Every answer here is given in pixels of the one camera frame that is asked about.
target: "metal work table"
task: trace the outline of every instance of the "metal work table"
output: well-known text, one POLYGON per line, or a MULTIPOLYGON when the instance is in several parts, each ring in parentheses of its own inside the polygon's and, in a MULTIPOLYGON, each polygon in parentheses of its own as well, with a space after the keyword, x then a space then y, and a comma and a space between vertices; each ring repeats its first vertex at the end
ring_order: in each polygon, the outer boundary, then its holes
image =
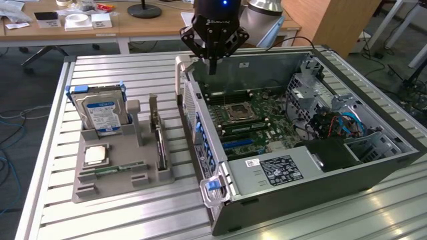
MULTIPOLYGON (((81 56, 65 62, 35 161, 15 239, 285 240, 418 239, 427 236, 427 159, 422 156, 374 187, 286 216, 212 237, 174 100, 174 57, 182 52, 81 56), (81 121, 63 95, 65 85, 124 81, 128 99, 149 115, 157 94, 165 120, 176 181, 170 185, 74 204, 70 202, 81 121)), ((425 128, 368 83, 338 56, 325 57, 418 141, 425 128)), ((337 94, 346 92, 324 76, 337 94)))

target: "blue cable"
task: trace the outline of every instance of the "blue cable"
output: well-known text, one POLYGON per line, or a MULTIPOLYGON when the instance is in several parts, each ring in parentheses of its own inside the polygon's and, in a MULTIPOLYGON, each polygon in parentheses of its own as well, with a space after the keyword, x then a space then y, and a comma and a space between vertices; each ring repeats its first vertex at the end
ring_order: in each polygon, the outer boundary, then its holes
POLYGON ((15 196, 15 199, 6 206, 6 208, 0 212, 0 216, 1 216, 1 214, 3 214, 5 211, 9 210, 13 207, 13 205, 18 202, 22 192, 21 192, 19 179, 18 179, 18 175, 15 174, 15 170, 14 170, 13 164, 3 157, 0 157, 0 160, 3 161, 7 164, 7 166, 10 167, 11 173, 13 173, 13 177, 14 177, 14 180, 15 180, 15 184, 17 184, 17 196, 15 196))
POLYGON ((22 125, 19 125, 19 124, 7 123, 7 122, 1 121, 1 120, 0 120, 0 124, 19 127, 21 130, 22 130, 19 137, 18 137, 9 145, 6 145, 5 147, 1 147, 1 148, 0 148, 0 150, 3 150, 3 149, 6 149, 7 147, 10 147, 13 144, 15 144, 15 143, 22 139, 22 137, 23 137, 23 135, 25 135, 25 127, 23 127, 22 125))

